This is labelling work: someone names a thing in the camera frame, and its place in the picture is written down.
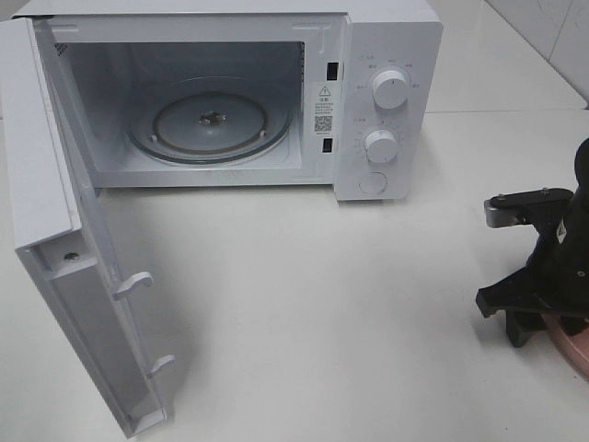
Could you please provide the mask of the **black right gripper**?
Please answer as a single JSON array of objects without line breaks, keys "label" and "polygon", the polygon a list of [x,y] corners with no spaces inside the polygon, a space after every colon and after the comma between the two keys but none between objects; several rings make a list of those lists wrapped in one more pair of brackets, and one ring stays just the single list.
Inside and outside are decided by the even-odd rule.
[{"label": "black right gripper", "polygon": [[515,348],[545,331],[547,316],[569,336],[588,328],[588,202],[574,192],[556,226],[534,229],[538,239],[525,266],[476,294],[483,317],[505,312]]}]

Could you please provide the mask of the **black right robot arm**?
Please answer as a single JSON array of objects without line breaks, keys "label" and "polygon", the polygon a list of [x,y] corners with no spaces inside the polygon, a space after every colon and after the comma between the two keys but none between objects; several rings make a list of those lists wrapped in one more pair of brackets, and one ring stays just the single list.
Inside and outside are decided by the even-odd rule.
[{"label": "black right robot arm", "polygon": [[574,159],[575,192],[543,188],[498,194],[484,202],[488,227],[531,225],[538,233],[525,266],[481,288],[476,303],[483,317],[503,310],[512,346],[548,328],[545,315],[561,318],[566,334],[587,328],[588,319],[588,142]]}]

